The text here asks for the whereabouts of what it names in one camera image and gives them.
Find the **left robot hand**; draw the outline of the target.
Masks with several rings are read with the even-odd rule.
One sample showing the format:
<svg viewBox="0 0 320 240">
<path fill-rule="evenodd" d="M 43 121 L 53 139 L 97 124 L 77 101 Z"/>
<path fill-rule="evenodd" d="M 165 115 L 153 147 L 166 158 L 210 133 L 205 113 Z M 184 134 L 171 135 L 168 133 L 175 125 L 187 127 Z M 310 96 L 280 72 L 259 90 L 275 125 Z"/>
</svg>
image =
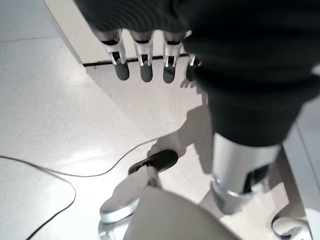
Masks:
<svg viewBox="0 0 320 240">
<path fill-rule="evenodd" d="M 97 38 L 114 30 L 191 35 L 213 127 L 211 188 L 225 214 L 249 201 L 303 105 L 320 93 L 317 0 L 78 0 Z"/>
</svg>

